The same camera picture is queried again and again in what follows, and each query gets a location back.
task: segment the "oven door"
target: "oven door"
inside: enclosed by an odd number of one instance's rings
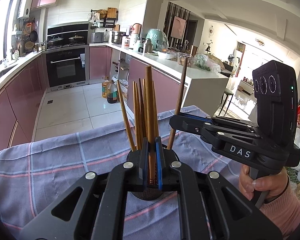
[[[51,88],[86,80],[84,48],[53,52],[46,59]]]

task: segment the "stool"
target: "stool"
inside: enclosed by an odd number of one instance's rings
[[[225,112],[225,114],[224,114],[223,116],[225,116],[225,115],[227,114],[227,111],[228,111],[229,106],[230,106],[230,104],[231,104],[231,100],[232,100],[232,98],[233,98],[233,92],[232,92],[231,90],[229,90],[228,88],[225,89],[225,91],[223,92],[223,94],[226,94],[226,100],[225,100],[225,102],[223,103],[223,105],[222,105],[222,107],[221,107],[221,110],[220,110],[220,113],[219,113],[218,116],[220,116],[220,114],[221,114],[221,112],[222,112],[222,109],[223,109],[223,107],[225,106],[225,104],[226,104],[226,102],[227,102],[227,100],[228,100],[228,97],[231,96],[229,105],[228,105],[227,110],[226,110],[226,112]]]

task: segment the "human hand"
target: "human hand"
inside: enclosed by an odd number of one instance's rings
[[[268,199],[280,195],[287,186],[288,176],[284,167],[279,174],[261,177],[256,180],[250,178],[249,170],[250,167],[243,164],[239,176],[239,190],[248,200],[253,198],[254,190],[269,190],[269,194],[266,196],[266,199]]]

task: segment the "oil bottle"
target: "oil bottle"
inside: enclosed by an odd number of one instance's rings
[[[102,78],[105,81],[102,83],[102,97],[107,98],[107,86],[109,85],[109,77],[106,76],[105,78]]]
[[[111,79],[109,85],[107,86],[107,101],[109,104],[114,104],[117,102],[117,93],[117,86],[114,84],[113,79]]]

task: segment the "silver screw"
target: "silver screw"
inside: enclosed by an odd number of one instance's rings
[[[212,179],[217,179],[217,178],[219,178],[219,173],[216,171],[212,171],[209,173],[209,177]]]
[[[123,164],[123,167],[126,168],[126,169],[130,169],[133,167],[133,163],[132,162],[125,162]]]
[[[171,166],[174,168],[180,168],[181,167],[181,162],[174,161],[171,163]]]
[[[86,179],[94,179],[96,174],[94,172],[88,172],[85,177]]]

